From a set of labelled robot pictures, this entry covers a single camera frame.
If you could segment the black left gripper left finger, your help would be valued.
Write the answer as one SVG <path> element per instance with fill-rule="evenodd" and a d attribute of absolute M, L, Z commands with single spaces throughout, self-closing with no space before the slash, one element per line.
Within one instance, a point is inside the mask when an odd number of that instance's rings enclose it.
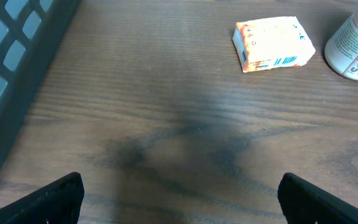
<path fill-rule="evenodd" d="M 77 224 L 85 190 L 72 172 L 0 209 L 0 224 Z"/>

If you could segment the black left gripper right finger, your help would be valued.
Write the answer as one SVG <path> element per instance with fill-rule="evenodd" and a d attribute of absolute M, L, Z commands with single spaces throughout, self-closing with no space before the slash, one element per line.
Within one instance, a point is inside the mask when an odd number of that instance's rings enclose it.
<path fill-rule="evenodd" d="M 358 208 L 291 172 L 280 181 L 278 201 L 289 224 L 358 224 Z"/>

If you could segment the green lid jar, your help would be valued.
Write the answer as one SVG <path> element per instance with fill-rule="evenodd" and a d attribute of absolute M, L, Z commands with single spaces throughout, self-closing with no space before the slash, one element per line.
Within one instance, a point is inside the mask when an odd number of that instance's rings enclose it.
<path fill-rule="evenodd" d="M 358 81 L 358 10 L 328 40 L 324 56 L 337 74 Z"/>

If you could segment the orange snack packet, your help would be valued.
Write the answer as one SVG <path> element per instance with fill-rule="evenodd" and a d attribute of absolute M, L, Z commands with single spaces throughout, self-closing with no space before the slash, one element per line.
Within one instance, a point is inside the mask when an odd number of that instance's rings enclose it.
<path fill-rule="evenodd" d="M 238 22 L 232 41 L 244 73 L 300 67 L 316 52 L 295 16 Z"/>

